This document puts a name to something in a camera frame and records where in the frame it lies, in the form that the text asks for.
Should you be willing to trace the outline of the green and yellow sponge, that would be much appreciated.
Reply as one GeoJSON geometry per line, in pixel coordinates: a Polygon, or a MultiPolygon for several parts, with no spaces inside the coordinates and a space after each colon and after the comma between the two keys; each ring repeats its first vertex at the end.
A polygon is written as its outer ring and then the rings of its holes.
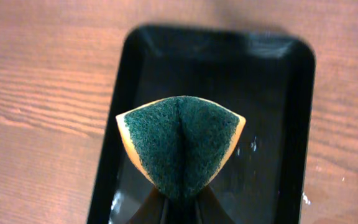
{"type": "Polygon", "coordinates": [[[195,96],[156,100],[116,116],[130,161],[170,200],[187,201],[233,153],[245,117],[195,96]]]}

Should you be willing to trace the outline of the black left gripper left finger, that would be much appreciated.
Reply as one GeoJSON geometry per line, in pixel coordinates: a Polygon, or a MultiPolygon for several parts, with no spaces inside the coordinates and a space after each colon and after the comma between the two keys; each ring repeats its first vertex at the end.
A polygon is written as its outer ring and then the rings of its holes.
{"type": "Polygon", "coordinates": [[[126,224],[165,224],[167,198],[155,187],[126,224]]]}

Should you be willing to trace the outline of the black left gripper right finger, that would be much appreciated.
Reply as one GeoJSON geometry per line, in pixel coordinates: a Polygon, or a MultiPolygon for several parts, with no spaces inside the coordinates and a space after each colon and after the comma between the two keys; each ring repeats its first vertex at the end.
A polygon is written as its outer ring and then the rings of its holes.
{"type": "Polygon", "coordinates": [[[196,217],[199,224],[234,224],[208,185],[197,195],[196,217]]]}

